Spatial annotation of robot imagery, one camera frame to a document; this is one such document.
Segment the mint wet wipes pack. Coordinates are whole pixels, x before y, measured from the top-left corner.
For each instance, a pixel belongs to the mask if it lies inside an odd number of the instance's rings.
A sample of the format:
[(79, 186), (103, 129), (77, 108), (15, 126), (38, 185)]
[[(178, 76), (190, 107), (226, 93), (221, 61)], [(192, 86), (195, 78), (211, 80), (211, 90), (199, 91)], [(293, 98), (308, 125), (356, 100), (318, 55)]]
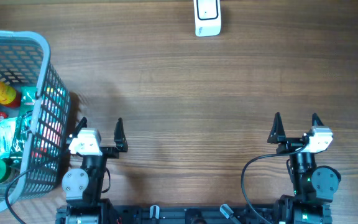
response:
[(8, 118), (0, 121), (0, 159), (10, 156), (14, 140), (17, 118)]

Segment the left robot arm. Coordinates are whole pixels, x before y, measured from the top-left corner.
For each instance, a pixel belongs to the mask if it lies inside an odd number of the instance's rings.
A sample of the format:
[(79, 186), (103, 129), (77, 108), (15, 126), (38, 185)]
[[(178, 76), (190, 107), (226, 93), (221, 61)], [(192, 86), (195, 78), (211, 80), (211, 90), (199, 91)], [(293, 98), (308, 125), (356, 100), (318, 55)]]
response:
[(120, 214), (111, 201), (101, 195), (110, 189), (103, 188), (104, 176), (110, 176), (108, 159), (118, 159), (121, 152), (128, 151), (123, 120), (119, 118), (114, 129), (114, 146), (101, 146), (97, 129), (87, 127), (82, 118), (67, 139), (70, 154), (82, 158), (79, 168), (70, 169), (63, 176), (62, 188), (66, 193), (67, 206), (57, 210), (56, 223), (122, 223)]

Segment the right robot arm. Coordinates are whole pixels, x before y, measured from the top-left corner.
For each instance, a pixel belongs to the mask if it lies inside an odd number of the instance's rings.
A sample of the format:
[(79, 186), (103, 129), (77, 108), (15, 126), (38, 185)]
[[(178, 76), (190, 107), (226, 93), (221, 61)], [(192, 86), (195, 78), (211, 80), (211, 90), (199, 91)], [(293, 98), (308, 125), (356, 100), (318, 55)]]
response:
[(314, 113), (311, 129), (300, 138), (289, 138), (280, 113), (275, 114), (267, 142), (278, 144), (278, 155), (289, 155), (286, 165), (294, 195), (282, 195), (274, 203), (274, 223), (333, 222), (329, 204), (338, 190), (341, 175), (332, 167), (318, 166), (315, 161), (315, 155), (326, 151), (333, 137), (330, 127)]

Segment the yellow red sauce bottle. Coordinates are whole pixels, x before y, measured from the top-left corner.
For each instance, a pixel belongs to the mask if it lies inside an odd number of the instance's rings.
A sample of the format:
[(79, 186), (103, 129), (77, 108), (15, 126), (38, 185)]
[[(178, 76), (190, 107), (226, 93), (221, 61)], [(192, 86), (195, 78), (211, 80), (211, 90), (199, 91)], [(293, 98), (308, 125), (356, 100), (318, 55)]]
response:
[(7, 85), (0, 82), (0, 104), (8, 108), (18, 108), (21, 103), (21, 93)]

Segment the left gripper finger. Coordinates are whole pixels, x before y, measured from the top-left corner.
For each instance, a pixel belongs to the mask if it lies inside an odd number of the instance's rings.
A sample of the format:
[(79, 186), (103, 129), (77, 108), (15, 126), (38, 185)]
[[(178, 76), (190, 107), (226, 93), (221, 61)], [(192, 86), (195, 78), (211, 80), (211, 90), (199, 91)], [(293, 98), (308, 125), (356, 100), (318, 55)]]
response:
[(128, 143), (124, 133), (124, 125), (122, 118), (119, 118), (114, 129), (114, 142), (119, 152), (128, 151)]
[(80, 122), (76, 125), (76, 127), (74, 128), (74, 131), (71, 133), (71, 138), (76, 138), (79, 134), (79, 132), (83, 129), (87, 127), (87, 122), (88, 120), (86, 119), (86, 117), (82, 117), (82, 119), (80, 120)]

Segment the green 3M gloves packet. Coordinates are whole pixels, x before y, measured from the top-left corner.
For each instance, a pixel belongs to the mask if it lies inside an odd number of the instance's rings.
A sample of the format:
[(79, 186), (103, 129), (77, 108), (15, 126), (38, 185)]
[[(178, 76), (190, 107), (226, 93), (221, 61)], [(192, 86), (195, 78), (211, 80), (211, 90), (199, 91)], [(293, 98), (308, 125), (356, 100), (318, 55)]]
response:
[(28, 140), (27, 133), (30, 131), (32, 112), (35, 106), (37, 88), (35, 86), (22, 86), (22, 98), (19, 114), (16, 118), (16, 128), (9, 158), (15, 163), (22, 160), (25, 143)]

